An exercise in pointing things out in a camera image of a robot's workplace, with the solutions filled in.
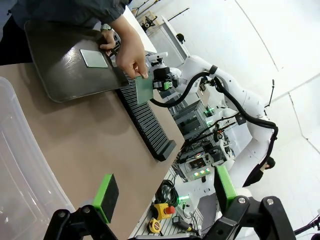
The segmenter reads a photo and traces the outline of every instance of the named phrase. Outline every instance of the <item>screw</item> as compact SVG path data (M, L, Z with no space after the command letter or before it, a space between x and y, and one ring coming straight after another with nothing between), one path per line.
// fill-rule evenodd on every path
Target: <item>screw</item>
M64 211L59 212L58 216L60 218L63 218L66 215L66 213Z
M270 199L270 198L269 198L269 199L267 199L267 200L266 200L266 202L268 203L268 205L272 205L272 204L274 204L274 201L273 201L272 199Z
M85 214L88 214L90 212L90 209L86 206L84 209L83 209L83 212Z
M245 203L246 203L246 200L245 200L243 197L240 197L240 198L238 199L238 202L239 202L240 204L245 204Z

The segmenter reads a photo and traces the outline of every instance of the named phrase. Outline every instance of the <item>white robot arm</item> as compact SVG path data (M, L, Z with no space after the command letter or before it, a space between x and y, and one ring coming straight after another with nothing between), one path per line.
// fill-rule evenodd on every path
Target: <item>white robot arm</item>
M194 55L189 56L179 69L181 70L181 76L178 81L178 87L176 87L178 92L183 92L196 74L209 72L208 77L212 79L217 77L221 80L223 87L235 98L248 115L255 119L269 121L264 114L265 105L261 97L250 90L242 88L231 75L222 69ZM198 79L192 85L192 92L198 90L200 81L201 79ZM225 97L225 103L230 109L239 111L228 97ZM236 157L235 163L229 171L232 184L235 188L241 188L251 171L264 160L274 133L272 128L256 125L249 121L247 121L247 127L252 135L252 140Z

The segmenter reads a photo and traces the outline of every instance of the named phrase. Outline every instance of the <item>brown table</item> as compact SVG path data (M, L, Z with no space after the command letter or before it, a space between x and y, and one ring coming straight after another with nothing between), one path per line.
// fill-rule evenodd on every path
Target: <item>brown table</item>
M155 160L114 91L55 103L45 94L32 63L0 66L11 82L29 126L54 175L75 208L92 199L108 173L119 198L110 224L127 239L174 161L184 138L166 108L150 104L176 147Z

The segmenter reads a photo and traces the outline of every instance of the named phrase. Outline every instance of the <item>clear plastic bin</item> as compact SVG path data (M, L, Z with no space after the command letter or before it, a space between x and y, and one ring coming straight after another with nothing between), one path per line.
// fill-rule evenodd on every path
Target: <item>clear plastic bin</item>
M42 240L57 209L75 211L0 77L0 239Z

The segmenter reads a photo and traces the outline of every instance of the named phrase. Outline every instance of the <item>black hair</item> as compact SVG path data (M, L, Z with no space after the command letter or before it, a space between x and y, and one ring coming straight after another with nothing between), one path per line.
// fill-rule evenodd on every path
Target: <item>black hair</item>
M269 167L266 167L265 169L272 169L276 165L276 161L272 157L269 157L266 163Z

